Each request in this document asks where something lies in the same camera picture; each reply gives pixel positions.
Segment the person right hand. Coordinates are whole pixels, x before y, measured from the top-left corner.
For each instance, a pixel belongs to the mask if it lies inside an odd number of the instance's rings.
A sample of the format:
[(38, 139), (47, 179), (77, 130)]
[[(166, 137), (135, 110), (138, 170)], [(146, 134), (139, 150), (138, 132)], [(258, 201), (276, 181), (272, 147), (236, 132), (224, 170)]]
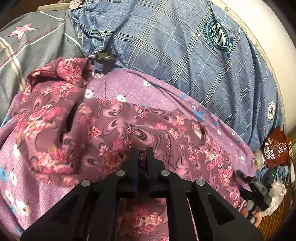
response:
[[(247, 202), (245, 201), (240, 209), (240, 214), (244, 216), (245, 218), (248, 217), (248, 210), (247, 210)], [(255, 221), (253, 225), (255, 227), (259, 227), (261, 221), (262, 221), (262, 212), (261, 210), (253, 210), (251, 215), (255, 218)]]

